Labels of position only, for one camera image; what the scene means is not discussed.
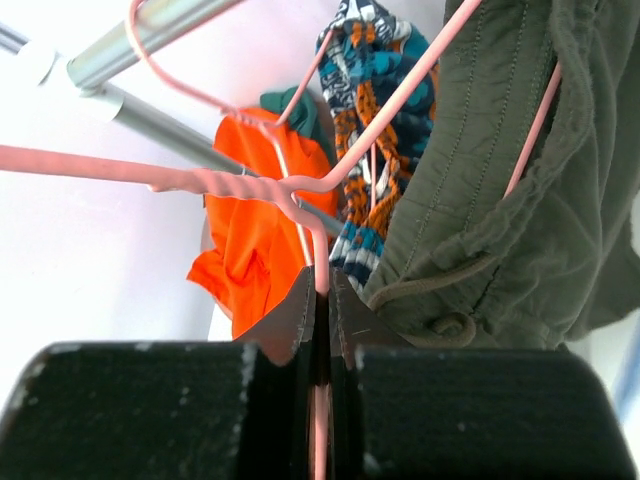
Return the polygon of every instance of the patterned scarf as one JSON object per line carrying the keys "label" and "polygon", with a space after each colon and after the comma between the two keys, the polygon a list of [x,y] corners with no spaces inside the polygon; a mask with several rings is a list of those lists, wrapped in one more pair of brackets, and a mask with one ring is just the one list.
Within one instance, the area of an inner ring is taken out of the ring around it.
{"label": "patterned scarf", "polygon": [[[413,25],[375,0],[341,0],[336,17],[318,37],[317,48],[329,30],[334,34],[318,71],[341,159],[429,44]],[[370,153],[345,181],[345,226],[329,261],[343,269],[358,293],[378,266],[393,209],[431,135],[437,73],[436,65],[376,140],[376,185],[371,182]],[[373,210],[372,188],[377,200]]]}

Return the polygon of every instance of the green jacket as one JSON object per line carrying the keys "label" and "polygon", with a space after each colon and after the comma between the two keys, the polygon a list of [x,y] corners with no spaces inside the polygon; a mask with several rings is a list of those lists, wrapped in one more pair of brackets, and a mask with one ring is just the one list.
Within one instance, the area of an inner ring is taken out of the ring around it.
{"label": "green jacket", "polygon": [[[447,2],[447,18],[460,0]],[[638,0],[485,0],[364,300],[416,345],[544,348],[640,306]],[[563,80],[502,199],[556,60]]]}

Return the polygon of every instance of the clothes rail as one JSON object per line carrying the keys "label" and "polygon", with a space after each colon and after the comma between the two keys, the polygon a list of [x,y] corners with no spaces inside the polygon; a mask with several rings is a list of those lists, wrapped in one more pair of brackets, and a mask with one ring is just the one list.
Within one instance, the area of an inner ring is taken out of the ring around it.
{"label": "clothes rail", "polygon": [[[242,0],[147,0],[138,10],[142,44],[153,53]],[[124,22],[69,62],[76,87],[92,89],[138,62]]]}
{"label": "clothes rail", "polygon": [[0,23],[0,47],[14,55],[27,43],[27,39]]}
{"label": "clothes rail", "polygon": [[[8,27],[5,28],[1,24],[0,27],[3,27],[0,30],[0,38],[5,38],[5,32],[11,33],[10,38],[15,40],[12,45],[18,48],[17,50],[9,48],[4,42],[0,43],[0,47],[4,47],[15,54],[28,43],[26,38],[13,32]],[[212,141],[206,136],[178,122],[137,97],[109,83],[105,83],[101,91],[103,94],[120,98],[121,105],[113,118],[118,123],[129,127],[199,166],[236,175],[258,176],[255,172],[244,168],[226,155],[213,150],[211,148]],[[305,201],[301,201],[300,206],[320,218],[329,235],[337,236],[340,234],[343,226],[342,222]]]}

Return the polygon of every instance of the white wall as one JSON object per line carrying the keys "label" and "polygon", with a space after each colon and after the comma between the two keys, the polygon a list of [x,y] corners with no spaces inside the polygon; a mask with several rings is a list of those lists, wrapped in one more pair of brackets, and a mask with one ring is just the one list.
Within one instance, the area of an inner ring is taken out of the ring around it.
{"label": "white wall", "polygon": [[[190,166],[41,91],[0,89],[0,105],[0,144]],[[185,193],[0,172],[0,398],[55,340],[206,338],[213,302],[184,280],[203,218]]]}

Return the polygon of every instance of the orange cloth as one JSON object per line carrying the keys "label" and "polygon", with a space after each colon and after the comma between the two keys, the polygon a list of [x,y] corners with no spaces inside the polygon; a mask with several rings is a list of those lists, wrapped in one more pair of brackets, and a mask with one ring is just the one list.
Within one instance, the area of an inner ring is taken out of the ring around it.
{"label": "orange cloth", "polygon": [[[278,115],[260,108],[245,112],[275,122]],[[284,125],[274,134],[280,141],[290,175],[321,178],[330,170],[320,145]],[[258,130],[226,117],[214,148],[260,175],[282,178],[275,151]],[[300,192],[299,196],[334,216],[338,194]],[[237,338],[278,305],[289,292],[304,255],[295,223],[275,205],[258,200],[205,196],[214,249],[194,262],[188,279],[202,285],[232,313]],[[311,235],[307,234],[312,248]]]}

